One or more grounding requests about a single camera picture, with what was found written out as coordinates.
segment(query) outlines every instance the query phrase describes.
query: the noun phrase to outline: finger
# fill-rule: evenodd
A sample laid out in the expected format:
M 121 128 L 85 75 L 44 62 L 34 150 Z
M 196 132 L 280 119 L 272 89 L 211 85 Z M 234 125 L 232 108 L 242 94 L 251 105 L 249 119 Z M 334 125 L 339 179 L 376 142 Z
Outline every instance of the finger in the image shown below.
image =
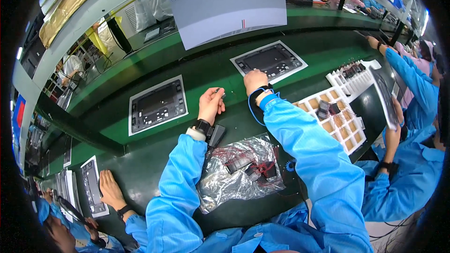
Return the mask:
M 217 102 L 219 104 L 219 101 L 222 100 L 222 96 L 225 93 L 225 89 L 220 88 L 219 91 L 217 91 L 216 95 L 214 96 L 213 101 Z
M 108 170 L 107 173 L 108 173 L 108 180 L 110 182 L 115 182 L 116 180 L 114 180 L 114 177 L 112 176 L 113 174 L 111 173 L 111 171 Z

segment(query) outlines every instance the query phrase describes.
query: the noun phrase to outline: plastic bag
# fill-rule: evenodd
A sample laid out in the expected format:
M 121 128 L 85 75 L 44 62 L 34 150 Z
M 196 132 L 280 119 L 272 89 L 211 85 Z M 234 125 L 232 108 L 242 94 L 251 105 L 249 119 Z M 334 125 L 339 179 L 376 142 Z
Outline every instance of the plastic bag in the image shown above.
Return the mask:
M 173 16 L 169 0 L 136 0 L 135 12 L 137 32 Z
M 273 177 L 265 177 L 274 171 Z M 199 208 L 207 214 L 227 200 L 257 199 L 284 188 L 274 148 L 264 133 L 213 150 L 197 185 Z

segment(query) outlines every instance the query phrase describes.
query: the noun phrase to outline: wrist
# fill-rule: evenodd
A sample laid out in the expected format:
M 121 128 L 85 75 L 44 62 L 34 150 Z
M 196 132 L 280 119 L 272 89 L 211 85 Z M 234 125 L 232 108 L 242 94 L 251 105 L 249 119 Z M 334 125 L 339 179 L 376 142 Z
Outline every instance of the wrist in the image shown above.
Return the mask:
M 124 208 L 126 205 L 127 205 L 127 203 L 125 202 L 125 200 L 123 200 L 123 201 L 117 201 L 117 203 L 115 203 L 114 205 L 111 205 L 111 206 L 117 212 L 117 211 L 121 210 L 122 208 Z
M 262 99 L 264 99 L 266 96 L 273 94 L 272 91 L 263 92 L 258 97 L 256 97 L 256 105 L 259 106 L 261 104 Z

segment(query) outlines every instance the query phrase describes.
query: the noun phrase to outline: watch strap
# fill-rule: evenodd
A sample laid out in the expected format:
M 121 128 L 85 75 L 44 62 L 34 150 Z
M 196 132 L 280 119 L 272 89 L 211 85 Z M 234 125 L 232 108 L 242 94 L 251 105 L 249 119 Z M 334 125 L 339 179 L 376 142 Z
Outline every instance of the watch strap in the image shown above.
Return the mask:
M 131 205 L 125 205 L 124 208 L 117 211 L 117 216 L 119 216 L 119 219 L 123 221 L 123 214 L 127 213 L 128 211 L 133 210 Z
M 211 128 L 211 124 L 204 119 L 198 119 L 194 124 L 195 130 L 205 135 L 208 133 L 209 128 Z

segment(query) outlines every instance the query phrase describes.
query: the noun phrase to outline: gray device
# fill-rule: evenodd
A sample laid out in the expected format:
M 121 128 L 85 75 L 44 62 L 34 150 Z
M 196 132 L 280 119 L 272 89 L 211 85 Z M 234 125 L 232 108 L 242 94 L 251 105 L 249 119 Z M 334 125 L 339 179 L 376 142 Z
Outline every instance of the gray device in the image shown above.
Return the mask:
M 130 98 L 128 136 L 188 114 L 181 75 Z
M 252 70 L 264 72 L 271 84 L 306 68 L 308 65 L 280 40 L 230 59 L 245 76 Z

